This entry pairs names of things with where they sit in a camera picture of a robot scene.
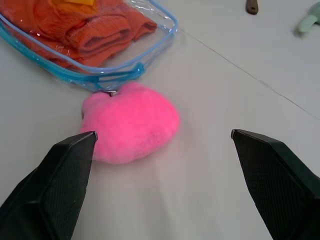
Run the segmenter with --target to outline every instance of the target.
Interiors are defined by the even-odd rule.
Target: textured black surface
[[[287,239],[310,196],[268,144],[243,135],[234,142],[248,190],[271,236]]]
[[[59,240],[70,240],[85,199],[92,152],[77,144],[58,169],[43,196],[43,209]]]

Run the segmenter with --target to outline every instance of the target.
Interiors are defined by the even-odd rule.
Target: white table surface
[[[230,133],[281,140],[320,175],[320,28],[304,40],[288,29],[311,3],[302,2],[289,12],[284,3],[260,0],[256,18],[235,0],[164,2],[181,31],[141,82],[175,104],[181,129],[146,159],[93,163],[72,240],[271,240]],[[250,36],[255,45],[245,50]],[[0,55],[1,204],[53,144],[78,132],[89,93],[59,83],[3,40]]]

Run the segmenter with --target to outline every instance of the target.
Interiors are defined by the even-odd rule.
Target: pink plush toy
[[[96,131],[93,159],[125,164],[153,153],[178,131],[175,107],[139,83],[125,84],[116,95],[94,93],[83,103],[81,132]]]

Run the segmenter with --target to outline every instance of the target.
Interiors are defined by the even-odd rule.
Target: orange sweater
[[[157,28],[155,22],[122,0],[95,0],[93,6],[64,0],[1,0],[0,12],[43,44],[91,67],[100,67],[132,40]],[[42,57],[62,67],[72,67],[11,32]]]

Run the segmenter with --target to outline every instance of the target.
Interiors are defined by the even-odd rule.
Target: clear plastic bag
[[[60,79],[91,91],[138,78],[178,28],[153,0],[67,1],[84,2],[2,0],[0,35]]]

